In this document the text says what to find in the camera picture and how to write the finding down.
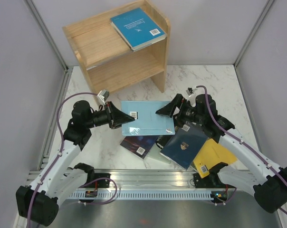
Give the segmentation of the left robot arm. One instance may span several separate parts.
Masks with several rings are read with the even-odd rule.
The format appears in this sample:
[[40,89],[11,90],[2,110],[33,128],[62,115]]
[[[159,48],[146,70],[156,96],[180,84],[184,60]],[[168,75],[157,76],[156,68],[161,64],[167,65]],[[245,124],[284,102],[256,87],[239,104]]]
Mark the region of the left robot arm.
[[61,146],[38,177],[27,187],[16,191],[19,215],[43,226],[49,226],[58,214],[62,203],[79,187],[92,187],[95,170],[79,163],[65,177],[69,164],[79,155],[91,137],[91,129],[108,125],[111,129],[133,122],[135,119],[117,109],[112,102],[93,111],[89,102],[81,100],[73,105],[72,118],[67,129],[61,133]]

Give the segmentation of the light blue book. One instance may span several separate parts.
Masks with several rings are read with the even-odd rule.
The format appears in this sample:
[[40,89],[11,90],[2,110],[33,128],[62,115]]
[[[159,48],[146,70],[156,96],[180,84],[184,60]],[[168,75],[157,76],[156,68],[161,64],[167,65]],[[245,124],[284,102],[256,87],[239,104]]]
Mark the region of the light blue book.
[[173,119],[156,114],[168,101],[122,101],[121,111],[135,120],[122,125],[123,136],[174,135]]

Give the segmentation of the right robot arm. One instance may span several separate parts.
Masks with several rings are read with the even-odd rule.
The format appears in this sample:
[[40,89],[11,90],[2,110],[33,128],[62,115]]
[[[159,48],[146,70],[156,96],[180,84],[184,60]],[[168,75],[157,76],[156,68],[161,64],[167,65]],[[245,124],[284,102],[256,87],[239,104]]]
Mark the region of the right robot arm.
[[208,175],[212,186],[227,184],[240,189],[253,196],[268,213],[287,203],[287,167],[281,167],[246,142],[235,125],[218,114],[211,95],[198,95],[195,106],[191,106],[188,100],[177,94],[155,113],[172,117],[179,125],[186,122],[200,125],[207,137],[228,149],[249,170],[245,173],[220,162]]

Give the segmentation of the bright blue book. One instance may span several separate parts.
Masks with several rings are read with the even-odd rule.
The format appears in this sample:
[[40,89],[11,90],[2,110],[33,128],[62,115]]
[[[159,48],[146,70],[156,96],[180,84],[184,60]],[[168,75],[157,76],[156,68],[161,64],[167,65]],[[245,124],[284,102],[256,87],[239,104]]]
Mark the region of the bright blue book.
[[110,20],[112,27],[132,51],[155,44],[167,36],[141,8],[122,13]]

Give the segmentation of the dark purple galaxy book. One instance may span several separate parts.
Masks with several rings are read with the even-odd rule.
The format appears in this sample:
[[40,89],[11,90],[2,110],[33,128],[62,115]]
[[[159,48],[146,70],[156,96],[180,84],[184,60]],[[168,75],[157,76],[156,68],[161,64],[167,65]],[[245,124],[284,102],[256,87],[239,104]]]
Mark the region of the dark purple galaxy book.
[[120,145],[133,155],[144,159],[152,149],[159,136],[126,136]]

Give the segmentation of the navy blue crest book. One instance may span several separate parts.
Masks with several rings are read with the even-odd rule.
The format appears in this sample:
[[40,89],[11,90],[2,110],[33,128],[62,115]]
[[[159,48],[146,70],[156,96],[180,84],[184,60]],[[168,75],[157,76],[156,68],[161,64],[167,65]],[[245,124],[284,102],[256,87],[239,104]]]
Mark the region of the navy blue crest book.
[[201,128],[186,123],[166,143],[160,154],[187,170],[207,139]]

